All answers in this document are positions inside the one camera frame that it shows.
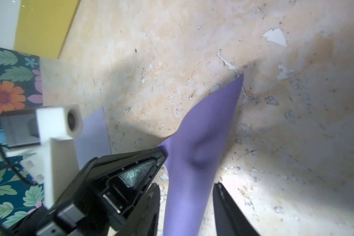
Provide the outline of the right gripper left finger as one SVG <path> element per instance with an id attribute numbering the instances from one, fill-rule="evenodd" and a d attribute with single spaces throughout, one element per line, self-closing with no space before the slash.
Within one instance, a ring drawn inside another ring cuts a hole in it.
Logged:
<path id="1" fill-rule="evenodd" d="M 159 210 L 160 189 L 153 183 L 116 236 L 156 236 Z"/>

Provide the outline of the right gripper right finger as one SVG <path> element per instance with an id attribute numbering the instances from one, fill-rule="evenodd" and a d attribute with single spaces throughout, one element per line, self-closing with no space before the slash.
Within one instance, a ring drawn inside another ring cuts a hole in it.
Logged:
<path id="1" fill-rule="evenodd" d="M 214 184 L 212 194 L 218 236 L 259 236 L 223 184 Z"/>

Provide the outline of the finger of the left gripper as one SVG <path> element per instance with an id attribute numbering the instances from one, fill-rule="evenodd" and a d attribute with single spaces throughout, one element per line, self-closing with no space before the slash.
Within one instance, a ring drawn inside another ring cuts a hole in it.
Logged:
<path id="1" fill-rule="evenodd" d="M 119 230 L 165 162 L 161 148 L 89 161 L 51 209 L 52 233 Z"/>

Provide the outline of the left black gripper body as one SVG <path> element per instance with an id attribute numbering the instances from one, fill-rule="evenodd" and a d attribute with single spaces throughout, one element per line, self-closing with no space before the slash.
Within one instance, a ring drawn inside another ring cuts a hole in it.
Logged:
<path id="1" fill-rule="evenodd" d="M 84 213 L 75 204 L 60 209 L 42 206 L 11 227 L 16 236 L 106 236 L 108 220 Z"/>

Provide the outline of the purple square paper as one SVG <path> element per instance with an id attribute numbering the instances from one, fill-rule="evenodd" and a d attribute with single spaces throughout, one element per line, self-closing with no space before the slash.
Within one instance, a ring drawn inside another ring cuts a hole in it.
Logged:
<path id="1" fill-rule="evenodd" d="M 169 177 L 163 234 L 199 233 L 227 143 L 244 75 L 197 103 L 178 130 L 160 144 Z"/>

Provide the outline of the left pale purple paper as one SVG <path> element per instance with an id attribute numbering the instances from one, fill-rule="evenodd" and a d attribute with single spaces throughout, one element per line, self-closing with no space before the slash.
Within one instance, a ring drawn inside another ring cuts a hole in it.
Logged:
<path id="1" fill-rule="evenodd" d="M 75 145 L 79 169 L 95 157 L 112 154 L 103 108 L 83 119 L 83 130 Z"/>

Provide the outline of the grey white yellow block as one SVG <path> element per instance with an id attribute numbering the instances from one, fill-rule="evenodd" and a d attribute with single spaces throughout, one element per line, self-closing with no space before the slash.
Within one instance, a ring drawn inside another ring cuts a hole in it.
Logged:
<path id="1" fill-rule="evenodd" d="M 0 48 L 58 59 L 79 1 L 0 1 Z"/>

